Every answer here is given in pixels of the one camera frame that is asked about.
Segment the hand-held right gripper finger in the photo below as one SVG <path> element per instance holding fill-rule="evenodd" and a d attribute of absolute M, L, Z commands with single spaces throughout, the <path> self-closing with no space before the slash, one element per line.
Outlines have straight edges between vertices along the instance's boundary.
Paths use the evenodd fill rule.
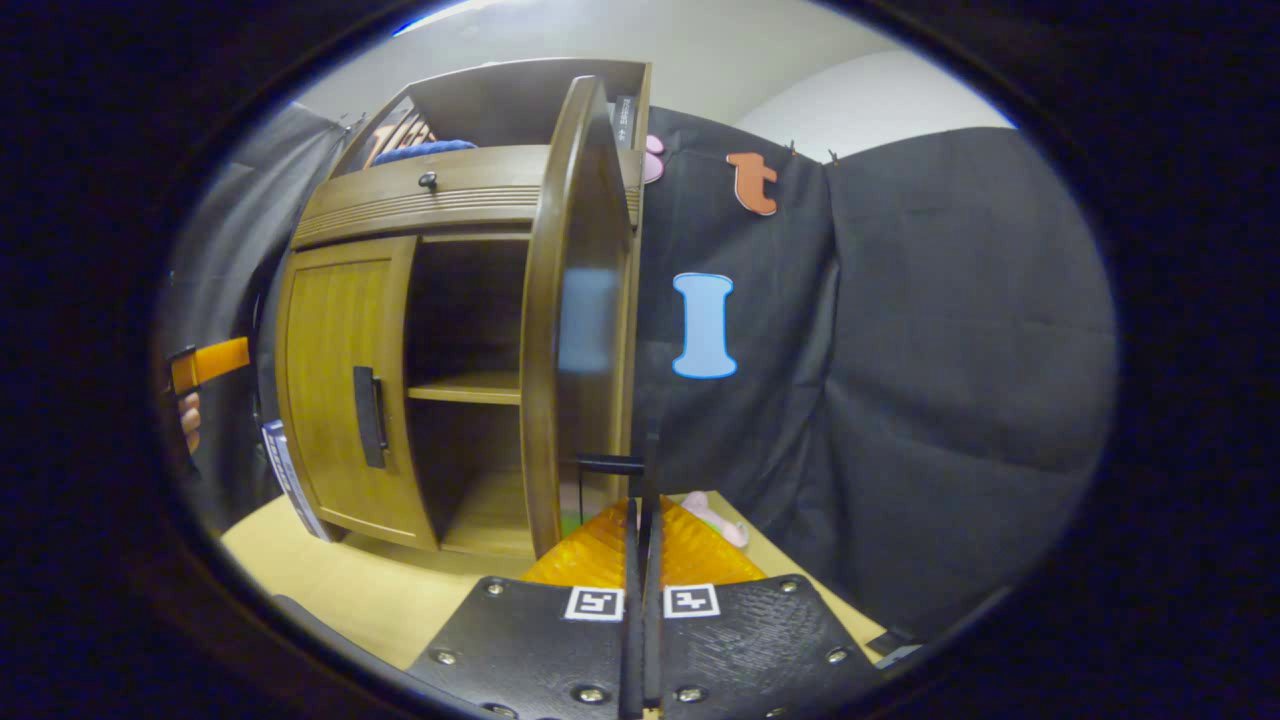
<path fill-rule="evenodd" d="M 655 518 L 643 696 L 664 719 L 822 719 L 883 674 L 814 580 L 767 574 L 668 498 Z"/>
<path fill-rule="evenodd" d="M 623 501 L 595 520 L 622 532 L 621 587 L 483 577 L 408 674 L 484 719 L 640 717 L 636 503 Z"/>

